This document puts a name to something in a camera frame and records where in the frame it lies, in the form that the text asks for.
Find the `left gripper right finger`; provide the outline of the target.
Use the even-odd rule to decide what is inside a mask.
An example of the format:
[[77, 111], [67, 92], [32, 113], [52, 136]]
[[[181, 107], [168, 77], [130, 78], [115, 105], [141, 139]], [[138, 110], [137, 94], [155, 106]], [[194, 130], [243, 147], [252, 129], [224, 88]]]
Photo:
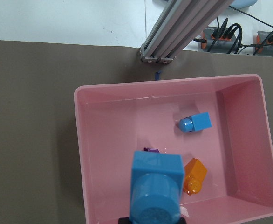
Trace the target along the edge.
[[181, 218], [179, 219], [179, 224], [187, 224], [185, 218], [181, 217]]

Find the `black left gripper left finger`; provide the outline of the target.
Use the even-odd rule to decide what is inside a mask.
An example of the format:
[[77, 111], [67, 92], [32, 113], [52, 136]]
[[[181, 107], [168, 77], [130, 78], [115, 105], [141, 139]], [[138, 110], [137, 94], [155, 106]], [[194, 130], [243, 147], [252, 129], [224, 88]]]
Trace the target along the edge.
[[129, 217], [121, 217], [118, 219], [118, 224], [130, 224]]

